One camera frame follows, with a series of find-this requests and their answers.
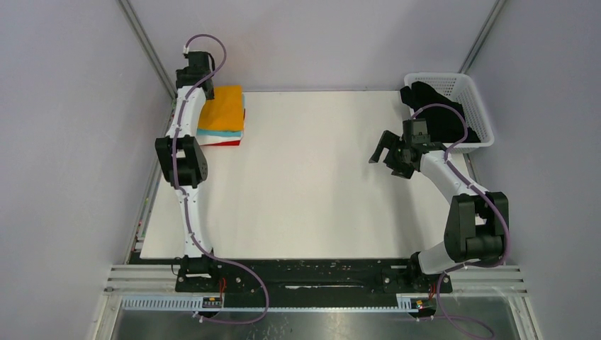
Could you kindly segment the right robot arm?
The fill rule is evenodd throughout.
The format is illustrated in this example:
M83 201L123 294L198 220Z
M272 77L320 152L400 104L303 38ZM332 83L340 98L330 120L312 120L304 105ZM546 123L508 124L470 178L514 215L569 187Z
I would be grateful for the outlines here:
M443 240L410 257L410 288L423 292L435 274L464 265L491 268L504 262L510 250L507 196L488 191L459 171L449 149L432 141L425 120L403 121L402 135L383 131L369 161L383 162L403 179L421 173L449 203Z

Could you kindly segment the yellow t-shirt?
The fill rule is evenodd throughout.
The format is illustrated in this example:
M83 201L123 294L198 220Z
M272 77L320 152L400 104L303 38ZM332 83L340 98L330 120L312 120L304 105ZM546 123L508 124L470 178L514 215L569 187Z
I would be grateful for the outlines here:
M218 86L214 89L215 98L207 100L198 122L199 130L243 131L245 127L245 107L243 88L240 85Z

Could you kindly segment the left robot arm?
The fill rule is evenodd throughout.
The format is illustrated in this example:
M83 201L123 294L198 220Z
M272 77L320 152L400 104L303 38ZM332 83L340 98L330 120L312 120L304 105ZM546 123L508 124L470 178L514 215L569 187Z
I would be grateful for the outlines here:
M204 291L216 288L218 269L203 264L213 246L203 225L199 197L208 178L208 162L196 139L198 121L208 99L214 98L210 74L215 61L208 52L184 53L188 65L176 70L176 104L172 123L164 137L155 140L155 150L165 181L174 189L184 225L184 255L177 278L188 278Z

